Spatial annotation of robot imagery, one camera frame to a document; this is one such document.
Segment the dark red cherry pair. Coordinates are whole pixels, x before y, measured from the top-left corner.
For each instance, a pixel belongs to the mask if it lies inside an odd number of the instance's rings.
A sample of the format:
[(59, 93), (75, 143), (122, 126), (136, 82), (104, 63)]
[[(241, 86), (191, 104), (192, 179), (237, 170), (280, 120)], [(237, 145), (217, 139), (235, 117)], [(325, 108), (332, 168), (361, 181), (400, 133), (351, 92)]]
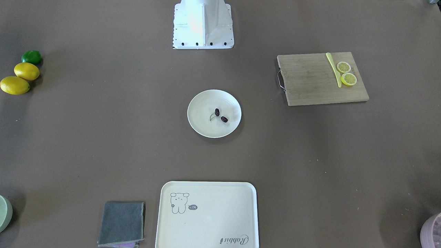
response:
[(216, 109), (214, 110), (214, 113), (211, 114), (209, 120), (212, 121), (212, 120), (215, 119), (215, 118), (220, 118), (220, 119), (222, 120), (222, 122), (224, 122), (224, 123), (227, 123), (227, 122), (228, 122), (228, 119), (227, 119), (225, 116), (221, 116), (221, 115), (220, 115), (220, 111), (219, 111), (218, 108), (216, 108)]

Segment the round cream plate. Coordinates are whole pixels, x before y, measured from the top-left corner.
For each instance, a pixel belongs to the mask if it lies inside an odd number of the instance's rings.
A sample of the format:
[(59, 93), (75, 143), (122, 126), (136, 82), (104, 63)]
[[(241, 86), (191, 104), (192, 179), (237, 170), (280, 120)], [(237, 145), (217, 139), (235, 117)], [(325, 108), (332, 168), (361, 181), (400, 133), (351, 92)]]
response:
[[(209, 120), (218, 108), (221, 116), (228, 119), (227, 123), (220, 118)], [(224, 137), (238, 127), (242, 117), (240, 104), (230, 93), (221, 90), (207, 90), (197, 94), (187, 108), (187, 119), (195, 132), (209, 138)]]

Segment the cream rectangular tray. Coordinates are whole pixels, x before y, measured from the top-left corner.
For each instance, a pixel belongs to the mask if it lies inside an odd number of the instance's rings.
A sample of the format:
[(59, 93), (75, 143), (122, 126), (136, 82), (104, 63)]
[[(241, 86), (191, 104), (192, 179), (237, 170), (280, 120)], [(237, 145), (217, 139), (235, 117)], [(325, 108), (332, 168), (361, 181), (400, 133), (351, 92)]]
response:
[(258, 248), (258, 201), (248, 182), (167, 182), (156, 248)]

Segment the wooden cutting board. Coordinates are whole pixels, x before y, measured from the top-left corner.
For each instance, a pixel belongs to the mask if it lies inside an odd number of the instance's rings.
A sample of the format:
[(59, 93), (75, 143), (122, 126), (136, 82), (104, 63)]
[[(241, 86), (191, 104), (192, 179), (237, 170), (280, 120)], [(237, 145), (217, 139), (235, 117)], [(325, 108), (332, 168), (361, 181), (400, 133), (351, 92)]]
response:
[(337, 80), (325, 53), (278, 55), (282, 88), (289, 106), (365, 102), (369, 95), (351, 52), (332, 52), (334, 63), (345, 61), (357, 77), (354, 86)]

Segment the yellow-green plastic knife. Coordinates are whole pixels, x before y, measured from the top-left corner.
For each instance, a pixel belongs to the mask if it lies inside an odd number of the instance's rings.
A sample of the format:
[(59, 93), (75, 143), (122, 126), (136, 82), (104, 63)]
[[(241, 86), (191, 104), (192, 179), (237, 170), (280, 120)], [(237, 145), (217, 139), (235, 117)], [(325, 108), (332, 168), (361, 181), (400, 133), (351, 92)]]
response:
[(328, 59), (328, 62), (330, 63), (332, 70), (335, 74), (337, 85), (339, 88), (341, 88), (342, 87), (341, 75), (340, 75), (340, 72), (337, 70), (336, 64), (334, 63), (334, 60), (333, 60), (331, 53), (326, 52), (326, 58)]

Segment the lemon slice upper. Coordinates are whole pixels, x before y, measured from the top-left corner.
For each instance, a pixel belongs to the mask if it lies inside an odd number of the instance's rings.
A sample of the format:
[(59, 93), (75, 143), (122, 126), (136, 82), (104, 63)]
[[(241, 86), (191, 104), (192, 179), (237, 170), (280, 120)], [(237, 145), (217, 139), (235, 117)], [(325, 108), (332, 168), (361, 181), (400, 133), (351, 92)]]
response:
[(350, 66), (349, 63), (345, 62), (345, 61), (340, 61), (337, 63), (336, 65), (336, 69), (340, 72), (340, 73), (350, 73), (352, 67)]

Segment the lemon slice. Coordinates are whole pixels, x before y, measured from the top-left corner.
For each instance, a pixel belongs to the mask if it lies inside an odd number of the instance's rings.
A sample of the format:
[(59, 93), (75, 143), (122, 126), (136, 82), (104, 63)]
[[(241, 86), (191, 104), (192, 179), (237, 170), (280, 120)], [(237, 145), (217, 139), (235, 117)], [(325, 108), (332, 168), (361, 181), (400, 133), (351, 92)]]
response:
[(340, 72), (340, 73), (350, 73), (352, 67), (350, 66), (349, 63), (345, 62), (345, 61), (340, 61), (337, 63), (336, 65), (336, 69)]
[(354, 86), (357, 83), (357, 77), (352, 73), (344, 73), (341, 75), (341, 82), (347, 86)]

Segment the lemon slice lower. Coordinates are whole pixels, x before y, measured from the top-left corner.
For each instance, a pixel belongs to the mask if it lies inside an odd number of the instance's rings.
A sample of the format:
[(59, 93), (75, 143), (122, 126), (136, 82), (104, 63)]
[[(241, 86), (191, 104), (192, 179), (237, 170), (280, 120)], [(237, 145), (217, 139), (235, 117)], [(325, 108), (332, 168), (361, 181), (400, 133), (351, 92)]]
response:
[(357, 83), (357, 77), (352, 73), (344, 73), (341, 75), (341, 82), (347, 86), (354, 86)]

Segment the folded grey cloth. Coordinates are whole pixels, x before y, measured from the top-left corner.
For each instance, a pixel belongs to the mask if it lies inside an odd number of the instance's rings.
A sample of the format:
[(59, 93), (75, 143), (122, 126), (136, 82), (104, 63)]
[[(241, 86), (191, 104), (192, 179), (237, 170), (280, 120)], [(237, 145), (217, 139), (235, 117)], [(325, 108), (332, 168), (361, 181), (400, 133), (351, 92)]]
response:
[(104, 204), (98, 247), (138, 248), (144, 239), (144, 203), (109, 201)]

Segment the green lime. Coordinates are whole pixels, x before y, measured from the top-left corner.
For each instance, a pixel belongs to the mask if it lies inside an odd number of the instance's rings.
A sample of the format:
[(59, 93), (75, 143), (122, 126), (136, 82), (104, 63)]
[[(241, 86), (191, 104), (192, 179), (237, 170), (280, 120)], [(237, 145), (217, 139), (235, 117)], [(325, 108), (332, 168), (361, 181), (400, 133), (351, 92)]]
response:
[(21, 56), (21, 61), (23, 63), (31, 63), (34, 65), (38, 65), (41, 59), (41, 54), (37, 50), (28, 50)]

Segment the yellow lemon near lime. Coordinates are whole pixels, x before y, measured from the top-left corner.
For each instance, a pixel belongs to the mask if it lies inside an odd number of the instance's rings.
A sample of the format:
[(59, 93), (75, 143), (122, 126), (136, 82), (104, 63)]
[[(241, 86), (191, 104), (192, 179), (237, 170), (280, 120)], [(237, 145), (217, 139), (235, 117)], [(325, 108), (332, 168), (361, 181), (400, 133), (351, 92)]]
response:
[(34, 81), (40, 76), (40, 71), (37, 66), (32, 63), (22, 62), (16, 64), (14, 67), (14, 73), (17, 77), (20, 77), (27, 81)]

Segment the yellow lemon outer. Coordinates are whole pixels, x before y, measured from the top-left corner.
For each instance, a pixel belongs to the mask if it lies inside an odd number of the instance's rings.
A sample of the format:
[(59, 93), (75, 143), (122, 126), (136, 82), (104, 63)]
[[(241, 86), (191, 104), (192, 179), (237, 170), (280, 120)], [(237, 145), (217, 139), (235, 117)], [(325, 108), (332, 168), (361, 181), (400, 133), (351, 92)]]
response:
[(8, 76), (1, 80), (1, 89), (8, 94), (25, 94), (30, 88), (29, 83), (21, 77)]

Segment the mint green bowl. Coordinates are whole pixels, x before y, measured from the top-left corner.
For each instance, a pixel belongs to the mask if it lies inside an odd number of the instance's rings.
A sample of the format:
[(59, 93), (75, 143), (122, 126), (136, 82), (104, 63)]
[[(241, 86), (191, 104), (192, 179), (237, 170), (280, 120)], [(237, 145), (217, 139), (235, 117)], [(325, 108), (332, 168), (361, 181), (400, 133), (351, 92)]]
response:
[(9, 225), (13, 214), (13, 207), (10, 201), (0, 196), (0, 232), (3, 232)]

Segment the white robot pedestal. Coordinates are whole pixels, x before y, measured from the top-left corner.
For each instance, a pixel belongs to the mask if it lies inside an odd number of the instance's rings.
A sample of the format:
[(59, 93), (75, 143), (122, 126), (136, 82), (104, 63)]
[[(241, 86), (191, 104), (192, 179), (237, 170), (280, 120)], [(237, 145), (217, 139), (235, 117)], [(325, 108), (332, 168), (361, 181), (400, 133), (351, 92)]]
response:
[(231, 7), (223, 0), (182, 0), (174, 7), (174, 49), (234, 47)]

